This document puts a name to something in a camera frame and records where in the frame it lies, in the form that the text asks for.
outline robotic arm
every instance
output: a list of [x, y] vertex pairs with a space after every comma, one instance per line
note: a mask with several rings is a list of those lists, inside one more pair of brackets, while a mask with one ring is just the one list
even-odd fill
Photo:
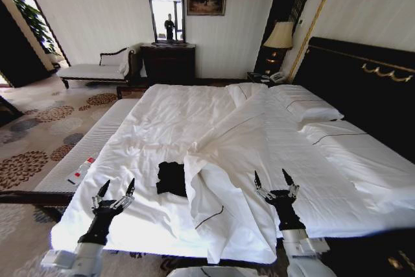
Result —
[[127, 188], [125, 196], [119, 200], [104, 200], [110, 180], [98, 191], [97, 196], [92, 197], [92, 212], [95, 215], [89, 230], [78, 240], [75, 252], [62, 250], [50, 250], [43, 258], [41, 265], [44, 267], [57, 267], [68, 276], [93, 277], [101, 273], [101, 252], [107, 243], [112, 219], [126, 209], [134, 200], [133, 178]]
[[290, 265], [287, 273], [290, 277], [335, 277], [335, 273], [325, 266], [318, 255], [329, 250], [324, 238], [311, 239], [305, 231], [305, 225], [296, 215], [292, 204], [297, 198], [300, 188], [291, 176], [283, 169], [288, 189], [267, 191], [262, 188], [258, 174], [255, 172], [256, 193], [267, 203], [275, 207], [279, 217], [279, 230], [283, 234], [283, 244]]

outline potted plant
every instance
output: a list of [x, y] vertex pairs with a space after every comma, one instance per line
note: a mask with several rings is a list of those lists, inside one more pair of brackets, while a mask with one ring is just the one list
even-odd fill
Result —
[[40, 11], [28, 5], [25, 0], [13, 1], [51, 62], [57, 63], [59, 54], [54, 49], [46, 24], [39, 18]]

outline black headboard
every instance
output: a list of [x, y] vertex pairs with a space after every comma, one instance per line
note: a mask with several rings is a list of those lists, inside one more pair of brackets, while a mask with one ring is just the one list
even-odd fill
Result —
[[415, 163], [415, 53], [313, 37], [294, 78]]

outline white wall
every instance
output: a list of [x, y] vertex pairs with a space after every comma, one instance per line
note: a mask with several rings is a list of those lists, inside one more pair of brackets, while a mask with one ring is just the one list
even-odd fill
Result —
[[[313, 1], [308, 9], [312, 16], [319, 3]], [[327, 0], [311, 37], [415, 51], [414, 21], [415, 0]], [[284, 72], [290, 71], [294, 58], [284, 61]]]
[[[148, 0], [37, 1], [72, 65], [154, 41]], [[186, 16], [186, 39], [196, 44], [196, 75], [244, 78], [253, 70], [271, 2], [227, 0], [225, 16]]]

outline white pillow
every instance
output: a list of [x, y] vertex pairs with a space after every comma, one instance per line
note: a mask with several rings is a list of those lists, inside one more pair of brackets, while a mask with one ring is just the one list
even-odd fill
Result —
[[272, 89], [277, 99], [292, 114], [297, 123], [329, 121], [344, 117], [336, 108], [303, 86], [283, 84]]
[[124, 54], [123, 54], [123, 59], [121, 60], [121, 63], [119, 64], [118, 67], [118, 72], [122, 75], [124, 75], [124, 77], [128, 74], [128, 70], [129, 70], [129, 66], [128, 66], [128, 57], [129, 57], [130, 53], [129, 53], [129, 49], [127, 49]]
[[397, 207], [415, 209], [415, 165], [347, 121], [309, 123], [300, 131], [371, 206], [388, 213]]
[[121, 63], [124, 62], [125, 54], [127, 54], [126, 51], [127, 48], [121, 49], [116, 53], [101, 53], [101, 61], [99, 65], [119, 66]]

